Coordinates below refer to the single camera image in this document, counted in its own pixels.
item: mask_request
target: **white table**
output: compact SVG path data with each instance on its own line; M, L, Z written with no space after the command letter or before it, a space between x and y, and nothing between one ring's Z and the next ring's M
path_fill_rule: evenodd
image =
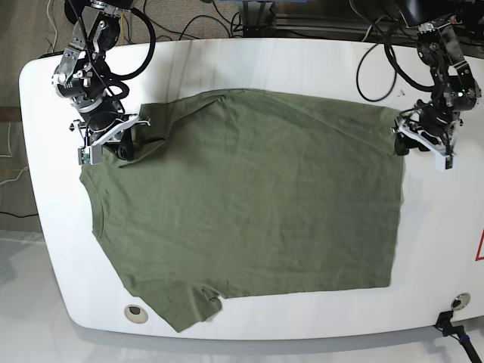
M157 44L150 66L128 82L126 111L141 104L173 101L218 88L259 88L363 102L355 71L369 44L311 39L214 39ZM410 48L396 49L415 79L431 84L430 72ZM118 47L107 62L116 73L134 70L146 45ZM340 337L434 324L451 301L468 292L457 319L484 315L484 261L476 253L484 227L484 108L464 114L456 166L435 170L433 156L412 151L405 158L404 203L392 282L388 288L295 293L223 300L206 323L177 334L139 298L123 288L91 233L91 204L79 182L76 149L69 131L78 118L51 86L60 58L35 60L20 76L20 98L33 189L52 265L70 317L83 327L163 337L220 340L292 340ZM484 60L469 59L484 85ZM369 97L386 92L392 70L382 49L362 67ZM428 95L401 79L380 104L406 109ZM127 305L145 308L149 319L133 324Z

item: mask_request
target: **round hole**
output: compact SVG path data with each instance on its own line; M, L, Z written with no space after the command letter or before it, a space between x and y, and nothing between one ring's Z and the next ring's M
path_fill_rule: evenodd
M144 324L148 320L146 311L137 305L128 305L124 308L124 315L133 323Z
M139 315L139 313L141 312L141 309L137 306L130 306L129 307L129 311L133 314L133 315Z
M455 312L462 310L470 302L470 294L469 293L462 293L461 295L457 296L454 301L452 301L451 309Z

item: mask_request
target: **green t-shirt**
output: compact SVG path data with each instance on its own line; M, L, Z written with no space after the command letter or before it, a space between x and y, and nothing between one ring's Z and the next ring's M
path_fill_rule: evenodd
M246 89L145 104L136 160L105 151L82 168L93 232L125 288L178 332L217 313L218 296L387 287L397 113Z

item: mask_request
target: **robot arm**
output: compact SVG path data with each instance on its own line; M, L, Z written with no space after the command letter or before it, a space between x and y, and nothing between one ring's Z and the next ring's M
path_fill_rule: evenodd
M102 163L102 147L122 160L132 160L134 147L130 129L137 123L150 124L149 119L141 120L135 114L126 114L122 103L129 94L123 81L135 78L146 69L156 41L150 20L138 9L131 8L133 1L91 0L91 6L86 6L82 15L73 7L78 21L52 82L57 93L69 98L82 117L70 127L78 130L84 141L78 151L80 164ZM414 147L421 151L431 150L436 155L439 169L450 169L457 128L462 123L461 112L474 108L481 97L451 23L456 3L444 0L398 0L398 3L407 25L418 27L418 54L430 67L434 86L413 82L420 90L431 91L432 99L426 104L418 100L414 108L397 117L393 129L396 152L406 155ZM106 51L117 42L122 11L130 9L146 24L150 47L144 63L135 72L116 75L105 62ZM390 59L388 45L386 53ZM395 60L390 62L398 67ZM450 76L449 67L454 67L457 75ZM409 77L399 71L409 82ZM112 88L121 92L115 94Z
M69 98L82 119L73 122L70 129L81 133L84 146L80 147L79 164L102 163L102 147L108 148L122 160L134 156L130 128L136 123L148 124L135 114L127 114L122 99L129 94L123 82L138 76L146 69L154 53L155 32L149 19L138 9L131 12L144 21L150 33L150 47L144 63L127 75L110 71L105 62L106 51L119 38L119 19L122 11L128 11L133 0L92 0L74 27L69 45L52 76L52 83L62 98Z
M417 26L417 51L430 67L434 86L431 102L418 100L413 109L396 119L396 151L408 154L418 147L436 155L437 169L451 169L461 112L472 110L481 91L465 61L452 21L453 2L400 0L399 7L408 26ZM449 75L453 67L456 75Z

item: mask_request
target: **t-shirt sleeve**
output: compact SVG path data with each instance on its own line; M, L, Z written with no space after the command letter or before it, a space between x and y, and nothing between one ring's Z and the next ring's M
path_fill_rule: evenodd
M218 294L183 281L154 280L137 284L139 296L177 333L222 309Z

